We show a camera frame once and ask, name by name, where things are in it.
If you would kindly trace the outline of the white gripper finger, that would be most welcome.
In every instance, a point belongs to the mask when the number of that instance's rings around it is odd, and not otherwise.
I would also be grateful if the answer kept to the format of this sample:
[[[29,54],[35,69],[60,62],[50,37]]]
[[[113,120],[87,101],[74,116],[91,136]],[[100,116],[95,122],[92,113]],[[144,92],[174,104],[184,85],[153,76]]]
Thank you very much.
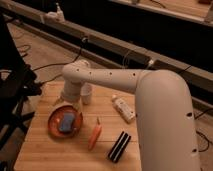
[[[83,112],[83,106],[82,106],[81,100],[79,100],[78,102],[76,102],[76,107],[75,108],[76,108],[76,110],[77,110],[77,112],[79,114]]]
[[[55,102],[53,103],[52,106],[57,106],[57,105],[59,105],[59,104],[61,104],[61,103],[63,103],[63,102],[64,102],[63,98],[59,97],[59,98],[57,98],[57,99],[55,100]]]

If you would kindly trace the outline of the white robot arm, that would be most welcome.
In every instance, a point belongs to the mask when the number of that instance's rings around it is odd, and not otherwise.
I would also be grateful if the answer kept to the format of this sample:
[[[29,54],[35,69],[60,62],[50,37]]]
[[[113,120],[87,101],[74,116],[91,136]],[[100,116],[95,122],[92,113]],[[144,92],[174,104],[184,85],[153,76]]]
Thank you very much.
[[[62,69],[61,98],[80,99],[92,83],[135,95],[142,171],[201,171],[195,119],[186,81],[170,70],[93,69],[84,60]]]

